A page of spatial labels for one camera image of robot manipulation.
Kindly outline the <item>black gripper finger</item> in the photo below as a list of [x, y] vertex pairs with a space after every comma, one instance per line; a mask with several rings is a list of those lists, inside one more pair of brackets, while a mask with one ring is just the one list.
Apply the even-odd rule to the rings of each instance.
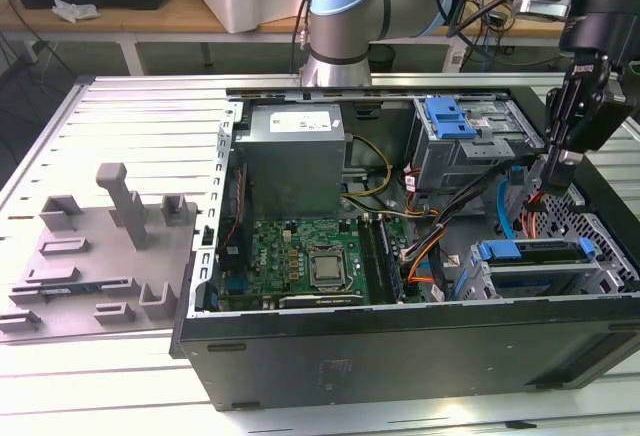
[[560, 149], [549, 152], [544, 162], [544, 192], [547, 195], [562, 196], [574, 180], [577, 167], [581, 164], [586, 149], [572, 141], [573, 133], [580, 132], [583, 121], [590, 126], [590, 119], [599, 106], [607, 82], [564, 82], [562, 103], [563, 132]]
[[560, 149], [563, 132], [562, 103], [562, 88], [553, 88], [547, 93], [545, 103], [545, 134], [549, 142], [550, 153]]

